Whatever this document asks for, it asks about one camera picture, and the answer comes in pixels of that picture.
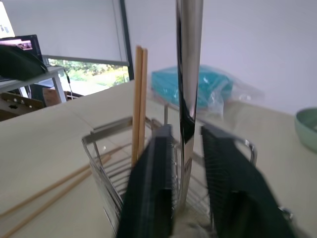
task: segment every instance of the stainless steel dish rack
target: stainless steel dish rack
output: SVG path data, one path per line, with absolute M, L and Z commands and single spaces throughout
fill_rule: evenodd
M 164 121 L 168 121 L 168 105 L 164 110 Z M 155 132 L 155 129 L 162 126 L 156 119 L 146 118 L 147 135 Z M 91 169 L 93 171 L 94 179 L 97 183 L 101 197 L 103 199 L 104 211 L 113 228 L 114 233 L 118 226 L 120 212 L 123 205 L 123 198 L 126 186 L 129 180 L 131 171 L 131 155 L 115 157 L 102 164 L 103 157 L 109 153 L 105 150 L 105 139 L 114 138 L 118 134 L 124 134 L 125 138 L 129 135 L 132 138 L 132 117 L 117 120 L 107 125 L 95 128 L 91 133 L 83 137 L 82 142 L 85 151 L 90 159 Z M 255 165 L 257 153 L 254 146 L 247 140 L 234 137 L 236 141 L 247 146 L 251 151 L 251 163 Z M 175 210 L 180 201 L 180 187 L 181 187 L 181 171 L 183 171 L 181 163 L 181 145 L 174 139 L 173 141 L 173 209 Z M 120 150 L 129 154 L 131 143 L 126 143 L 120 147 Z M 207 191 L 205 168 L 203 159 L 197 154 L 192 155 L 192 171 L 190 174 L 190 182 L 188 192 L 186 195 L 186 209 L 190 209 L 191 218 L 199 223 L 206 222 L 212 224 L 210 221 L 210 202 Z

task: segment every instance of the table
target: table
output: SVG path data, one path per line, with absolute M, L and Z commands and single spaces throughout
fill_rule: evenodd
M 19 89 L 20 93 L 23 97 L 28 97 L 25 86 L 38 83 L 40 81 L 46 80 L 46 79 L 52 79 L 54 83 L 54 87 L 57 91 L 57 94 L 60 98 L 60 101 L 62 103 L 66 102 L 65 94 L 60 82 L 60 78 L 58 75 L 58 72 L 63 71 L 64 68 L 62 66 L 48 66 L 48 72 L 40 75 L 35 78 L 31 78 L 27 81 L 20 81 L 20 80 L 10 80 L 10 81 L 4 81 L 0 82 L 0 93 L 8 92 L 14 89 Z
M 132 115 L 134 82 L 45 108 L 0 123 L 0 213 L 88 162 L 81 138 L 93 127 Z M 162 105 L 147 102 L 146 114 L 163 122 Z M 257 168 L 278 202 L 291 209 L 298 225 L 317 234 L 317 154 L 302 146 L 291 115 L 243 103 L 226 106 L 224 119 L 205 118 L 255 143 Z M 178 112 L 169 110 L 169 123 L 179 137 Z M 120 145 L 105 141 L 107 149 Z M 194 149 L 201 154 L 199 123 Z M 0 237 L 23 217 L 56 194 L 28 205 L 0 221 Z M 112 230 L 92 177 L 89 177 L 14 238 L 105 238 Z

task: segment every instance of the wire basket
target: wire basket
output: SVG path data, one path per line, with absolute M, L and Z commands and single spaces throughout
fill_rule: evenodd
M 168 120 L 168 105 L 165 105 L 164 123 Z M 146 118 L 146 139 L 147 142 L 154 131 L 162 126 L 156 119 Z M 125 138 L 128 143 L 123 143 L 119 147 L 124 153 L 121 156 L 114 156 L 111 160 L 102 163 L 111 150 L 105 148 L 106 140 L 116 141 L 117 138 Z M 100 191 L 104 211 L 112 226 L 114 233 L 118 227 L 123 198 L 129 180 L 131 171 L 131 138 L 132 141 L 132 117 L 121 119 L 107 125 L 94 128 L 91 133 L 83 137 L 84 149 L 90 159 L 90 165 L 94 179 Z M 236 138 L 238 142 L 251 149 L 251 162 L 255 165 L 256 151 L 254 146 L 247 140 Z M 172 178 L 173 178 L 173 210 L 177 208 L 179 201 L 179 188 L 181 182 L 181 145 L 177 140 L 173 140 L 173 158 L 172 158 Z M 192 171 L 186 196 L 186 218 L 181 220 L 188 222 L 198 222 L 199 224 L 213 224 L 210 221 L 210 201 L 205 178 L 205 167 L 203 159 L 196 153 L 192 155 Z

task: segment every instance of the chopstick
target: chopstick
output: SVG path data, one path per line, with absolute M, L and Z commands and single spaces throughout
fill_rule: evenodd
M 131 156 L 132 166 L 134 166 L 138 160 L 141 78 L 142 78 L 142 48 L 140 46 L 137 46 L 136 55 L 135 55 L 134 106 L 133 106 L 133 122 L 132 122 L 132 156 Z
M 144 150 L 144 140 L 145 140 L 147 74 L 148 74 L 148 50 L 142 49 L 142 79 L 141 79 L 140 125 L 139 125 L 139 148 L 138 148 L 139 156 L 142 154 Z
M 122 149 L 122 146 L 119 146 L 113 150 L 110 150 L 109 152 L 107 152 L 106 154 L 104 154 L 103 156 L 106 155 L 112 155 L 115 152 L 119 151 Z M 79 169 L 77 169 L 76 171 L 72 172 L 71 174 L 65 176 L 64 178 L 58 180 L 57 182 L 53 183 L 52 185 L 44 188 L 43 190 L 35 193 L 34 195 L 32 195 L 31 197 L 27 198 L 26 200 L 24 200 L 23 202 L 20 202 L 19 204 L 15 205 L 14 207 L 8 209 L 7 211 L 3 212 L 2 214 L 0 214 L 0 218 L 7 216 L 8 214 L 15 212 L 16 210 L 18 210 L 19 208 L 25 206 L 26 204 L 34 201 L 35 199 L 37 199 L 38 197 L 48 193 L 49 191 L 53 190 L 54 188 L 62 185 L 63 183 L 67 182 L 68 180 L 72 179 L 73 177 L 81 174 L 82 172 L 84 172 L 85 170 L 89 169 L 90 165 L 87 164 Z
M 111 159 L 110 155 L 106 155 L 102 158 L 102 163 L 106 163 Z M 80 182 L 82 182 L 84 179 L 86 179 L 89 175 L 91 175 L 92 171 L 88 170 L 86 171 L 81 177 L 79 177 L 77 180 L 72 182 L 69 186 L 64 188 L 61 192 L 56 194 L 51 200 L 46 202 L 43 206 L 41 206 L 39 209 L 37 209 L 35 212 L 33 212 L 31 215 L 29 215 L 27 218 L 22 220 L 17 226 L 9 230 L 7 233 L 5 233 L 2 238 L 8 238 L 14 233 L 16 233 L 18 230 L 20 230 L 22 227 L 24 227 L 26 224 L 28 224 L 30 221 L 32 221 L 35 217 L 40 215 L 42 212 L 44 212 L 46 209 L 48 209 L 51 205 L 53 205 L 56 201 L 58 201 L 60 198 L 62 198 L 64 195 L 66 195 L 70 190 L 72 190 L 75 186 L 77 186 Z

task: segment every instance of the green bowl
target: green bowl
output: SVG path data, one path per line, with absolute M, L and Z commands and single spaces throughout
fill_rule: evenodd
M 317 152 L 317 108 L 307 108 L 297 112 L 295 130 L 301 143 Z

